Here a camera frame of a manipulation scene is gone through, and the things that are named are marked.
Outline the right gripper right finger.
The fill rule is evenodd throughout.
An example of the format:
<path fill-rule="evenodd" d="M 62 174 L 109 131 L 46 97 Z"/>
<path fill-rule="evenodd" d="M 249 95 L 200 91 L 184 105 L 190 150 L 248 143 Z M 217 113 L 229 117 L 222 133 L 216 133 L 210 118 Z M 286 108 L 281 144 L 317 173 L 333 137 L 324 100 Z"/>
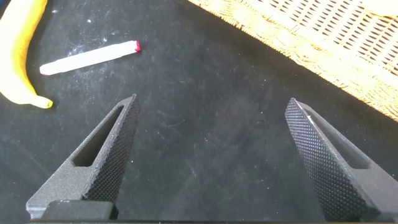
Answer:
<path fill-rule="evenodd" d="M 329 222 L 397 221 L 397 181 L 308 105 L 285 120 Z"/>

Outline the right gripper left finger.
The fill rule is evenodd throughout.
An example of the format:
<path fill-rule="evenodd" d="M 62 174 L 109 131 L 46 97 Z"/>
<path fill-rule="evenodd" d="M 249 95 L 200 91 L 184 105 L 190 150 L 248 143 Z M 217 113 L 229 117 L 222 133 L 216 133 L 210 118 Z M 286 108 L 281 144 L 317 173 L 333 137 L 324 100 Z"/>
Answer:
<path fill-rule="evenodd" d="M 136 94 L 121 100 L 27 201 L 32 220 L 55 201 L 115 202 L 139 116 Z"/>

